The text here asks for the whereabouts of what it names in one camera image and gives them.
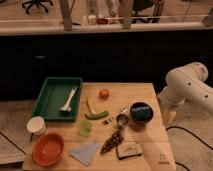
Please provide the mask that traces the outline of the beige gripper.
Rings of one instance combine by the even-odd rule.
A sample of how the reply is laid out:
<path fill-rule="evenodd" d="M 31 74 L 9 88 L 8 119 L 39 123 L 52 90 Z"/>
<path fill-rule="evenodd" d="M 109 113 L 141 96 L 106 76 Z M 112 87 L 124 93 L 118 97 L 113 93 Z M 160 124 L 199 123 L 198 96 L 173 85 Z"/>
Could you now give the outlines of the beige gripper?
<path fill-rule="evenodd" d="M 162 105 L 162 119 L 165 127 L 167 127 L 174 120 L 176 116 L 175 108 L 176 105 Z"/>

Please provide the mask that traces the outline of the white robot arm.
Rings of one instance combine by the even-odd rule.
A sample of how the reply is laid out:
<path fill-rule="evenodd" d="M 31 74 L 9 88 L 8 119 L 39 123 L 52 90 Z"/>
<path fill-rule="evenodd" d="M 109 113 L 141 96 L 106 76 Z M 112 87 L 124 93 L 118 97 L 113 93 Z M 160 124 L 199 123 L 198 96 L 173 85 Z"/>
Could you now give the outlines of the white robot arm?
<path fill-rule="evenodd" d="M 173 121 L 176 116 L 174 108 L 186 99 L 213 114 L 213 87 L 205 84 L 207 78 L 208 69 L 200 62 L 174 68 L 166 74 L 166 86 L 157 95 L 164 126 Z"/>

